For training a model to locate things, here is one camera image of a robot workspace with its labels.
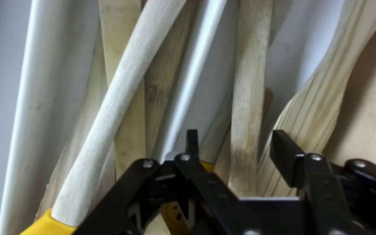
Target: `wooden pole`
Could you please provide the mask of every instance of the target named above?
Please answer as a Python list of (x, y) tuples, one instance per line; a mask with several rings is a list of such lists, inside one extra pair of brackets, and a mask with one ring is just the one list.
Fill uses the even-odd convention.
[(183, 5), (184, 0), (146, 2), (87, 138), (60, 189), (52, 210), (55, 219), (77, 226), (85, 218), (115, 132)]

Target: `long handle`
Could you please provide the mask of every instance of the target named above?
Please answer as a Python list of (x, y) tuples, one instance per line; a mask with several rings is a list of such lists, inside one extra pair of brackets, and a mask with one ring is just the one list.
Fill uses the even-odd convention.
[[(333, 43), (304, 90), (295, 95), (275, 126), (286, 130), (305, 151), (320, 151), (329, 139), (351, 69), (376, 30), (376, 1), (347, 0)], [(284, 196), (292, 190), (281, 179), (266, 145), (260, 164), (257, 194)]]
[(55, 219), (77, 226), (85, 218), (113, 134), (183, 5), (184, 0), (146, 2), (89, 136), (60, 189), (52, 210)]
[(171, 100), (153, 150), (153, 156), (159, 162), (163, 162), (166, 154), (173, 150), (176, 137), (196, 91), (224, 5), (226, 0), (201, 1), (192, 36), (189, 38), (189, 44), (184, 55), (180, 75), (172, 90)]
[(237, 196), (253, 194), (249, 181), (256, 181), (257, 175), (271, 12), (273, 0), (240, 0), (228, 179)]

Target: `light wood plank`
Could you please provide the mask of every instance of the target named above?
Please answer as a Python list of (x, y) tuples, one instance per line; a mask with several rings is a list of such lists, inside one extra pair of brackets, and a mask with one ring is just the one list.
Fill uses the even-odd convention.
[[(376, 1), (347, 0), (333, 43), (308, 85), (282, 111), (275, 129), (286, 130), (305, 151), (321, 151), (339, 111), (347, 78), (376, 30)], [(291, 190), (269, 158), (267, 142), (260, 163), (256, 194), (284, 196)]]
[(147, 156), (151, 156), (197, 5), (197, 1), (187, 1), (145, 74)]
[(350, 158), (376, 163), (376, 32), (352, 70), (338, 122), (324, 153), (338, 164)]
[(56, 198), (52, 210), (55, 219), (77, 226), (85, 218), (112, 138), (142, 75), (184, 2), (184, 0), (146, 2), (87, 138)]
[[(271, 90), (269, 90), (267, 87), (265, 89), (265, 100), (264, 100), (264, 116), (267, 113), (269, 106), (271, 103), (273, 99), (273, 92)], [(224, 112), (228, 112), (228, 117), (224, 116), (223, 119), (220, 117), (215, 117), (218, 120), (214, 120), (213, 125), (209, 129), (209, 133), (206, 134), (206, 137), (203, 138), (203, 143), (202, 143), (202, 151), (200, 149), (200, 156), (202, 160), (209, 162), (210, 167), (213, 167), (214, 172), (227, 184), (228, 183), (228, 176), (230, 176), (230, 121), (231, 121), (231, 103), (227, 106), (222, 106), (222, 109), (218, 112), (218, 115), (224, 116)], [(224, 119), (228, 119), (228, 126), (226, 128), (226, 132), (223, 133), (222, 130), (214, 130), (214, 128), (222, 128), (224, 129), (226, 124)], [(223, 138), (223, 143), (220, 145), (220, 147), (217, 150), (217, 158), (213, 158), (213, 154), (206, 154), (206, 153), (214, 153), (214, 147), (217, 147), (218, 145), (215, 143), (206, 143), (207, 138), (210, 139), (217, 139), (217, 142), (219, 142), (219, 138)]]
[[(111, 82), (113, 77), (113, 72), (134, 28), (141, 8), (140, 0), (99, 0), (108, 82)], [(115, 137), (115, 150), (117, 179), (133, 160), (146, 156), (143, 82), (140, 83), (119, 126)]]
[(228, 186), (237, 196), (252, 196), (256, 181), (258, 134), (265, 91), (271, 0), (240, 0), (237, 64), (231, 120)]

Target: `yellow tip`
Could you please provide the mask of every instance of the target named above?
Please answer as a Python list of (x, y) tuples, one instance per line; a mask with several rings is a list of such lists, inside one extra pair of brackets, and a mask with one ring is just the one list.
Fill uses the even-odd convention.
[(203, 162), (203, 160), (200, 160), (200, 163), (202, 164), (202, 167), (203, 167), (207, 172), (213, 172), (213, 169), (214, 169), (214, 163)]
[(47, 210), (36, 222), (27, 227), (21, 235), (70, 235), (76, 227), (62, 224), (51, 216), (51, 210)]

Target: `clamp jaw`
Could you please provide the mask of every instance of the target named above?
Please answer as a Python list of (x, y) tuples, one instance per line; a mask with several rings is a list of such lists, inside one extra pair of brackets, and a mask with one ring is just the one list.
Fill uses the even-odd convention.
[(74, 233), (142, 233), (172, 201), (189, 233), (376, 233), (376, 164), (339, 167), (274, 130), (271, 160), (299, 197), (239, 200), (202, 168), (196, 132), (188, 133), (187, 153), (173, 160), (136, 160)]

